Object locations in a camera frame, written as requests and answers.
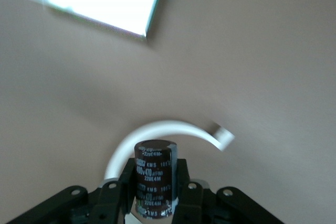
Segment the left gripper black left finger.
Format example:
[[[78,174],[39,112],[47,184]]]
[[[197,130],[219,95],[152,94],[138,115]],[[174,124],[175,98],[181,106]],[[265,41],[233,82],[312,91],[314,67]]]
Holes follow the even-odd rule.
[[[130,158],[120,177],[96,190],[67,187],[9,223],[125,223],[135,197],[135,161]]]

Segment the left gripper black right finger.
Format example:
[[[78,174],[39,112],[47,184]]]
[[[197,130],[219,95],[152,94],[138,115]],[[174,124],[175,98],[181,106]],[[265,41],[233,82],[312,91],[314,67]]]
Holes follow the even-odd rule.
[[[236,187],[216,193],[190,179],[186,159],[177,160],[178,204],[172,223],[282,223]]]

